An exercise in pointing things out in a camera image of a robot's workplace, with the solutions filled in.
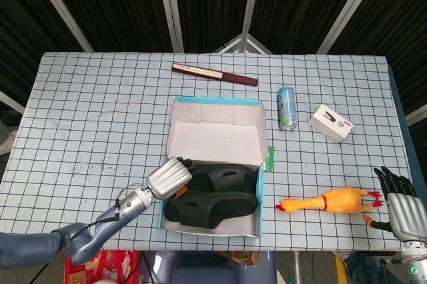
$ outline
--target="blue drink can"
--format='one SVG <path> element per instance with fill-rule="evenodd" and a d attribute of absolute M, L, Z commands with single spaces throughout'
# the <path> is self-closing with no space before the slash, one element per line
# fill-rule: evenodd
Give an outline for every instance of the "blue drink can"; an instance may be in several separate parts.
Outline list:
<path fill-rule="evenodd" d="M 285 131 L 297 125 L 295 91 L 292 87 L 282 87 L 278 93 L 279 126 Z"/>

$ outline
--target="robotic arm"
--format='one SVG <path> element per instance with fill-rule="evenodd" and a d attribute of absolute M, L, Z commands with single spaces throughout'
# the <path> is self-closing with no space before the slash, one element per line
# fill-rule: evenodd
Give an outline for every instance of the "robotic arm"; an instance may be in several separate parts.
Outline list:
<path fill-rule="evenodd" d="M 364 215 L 365 222 L 375 228 L 393 232 L 403 246 L 401 260 L 386 260 L 386 263 L 405 263 L 410 274 L 410 283 L 427 283 L 427 212 L 421 199 L 417 198 L 409 179 L 393 174 L 386 167 L 375 168 L 387 201 L 390 222 L 377 222 Z"/>
<path fill-rule="evenodd" d="M 154 199 L 167 199 L 190 179 L 190 160 L 171 158 L 150 174 L 147 188 L 139 188 L 89 225 L 74 223 L 52 233 L 0 233 L 0 268 L 42 264 L 52 261 L 62 249 L 73 264 L 88 262 L 102 245 L 130 221 L 148 209 Z M 97 225 L 93 236 L 88 227 Z"/>

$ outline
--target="white grid tablecloth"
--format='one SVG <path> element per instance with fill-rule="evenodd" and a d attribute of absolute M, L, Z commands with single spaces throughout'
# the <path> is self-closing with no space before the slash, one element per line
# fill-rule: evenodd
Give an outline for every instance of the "white grid tablecloth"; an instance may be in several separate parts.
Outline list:
<path fill-rule="evenodd" d="M 257 77 L 257 87 L 171 72 L 173 62 Z M 299 124 L 278 127 L 277 92 L 296 89 Z M 112 198 L 166 160 L 175 96 L 259 99 L 268 144 L 262 238 L 209 237 L 157 228 L 160 202 L 113 236 L 106 249 L 398 249 L 391 233 L 362 214 L 283 213 L 285 197 L 316 197 L 332 187 L 380 190 L 372 168 L 409 176 L 383 57 L 330 55 L 46 53 L 0 186 L 0 231 L 50 232 L 90 223 Z M 307 120 L 329 105 L 355 126 L 335 144 Z M 385 207 L 368 213 L 387 221 Z"/>

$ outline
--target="yellow rubber chicken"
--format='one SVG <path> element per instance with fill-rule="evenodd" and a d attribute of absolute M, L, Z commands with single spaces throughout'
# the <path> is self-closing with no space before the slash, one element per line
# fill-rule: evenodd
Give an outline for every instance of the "yellow rubber chicken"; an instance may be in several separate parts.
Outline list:
<path fill-rule="evenodd" d="M 375 197 L 371 205 L 363 205 L 362 195 Z M 374 207 L 382 206 L 380 192 L 368 192 L 362 189 L 346 187 L 333 189 L 322 196 L 313 199 L 284 199 L 276 207 L 285 212 L 295 212 L 298 209 L 323 209 L 330 213 L 361 213 Z"/>

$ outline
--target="green tag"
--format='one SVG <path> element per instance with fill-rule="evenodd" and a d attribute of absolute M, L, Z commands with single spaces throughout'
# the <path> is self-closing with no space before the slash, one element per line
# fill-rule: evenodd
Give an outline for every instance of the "green tag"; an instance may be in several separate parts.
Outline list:
<path fill-rule="evenodd" d="M 266 172 L 272 172 L 274 170 L 274 147 L 268 147 L 268 155 L 266 160 L 262 164 L 262 168 Z"/>

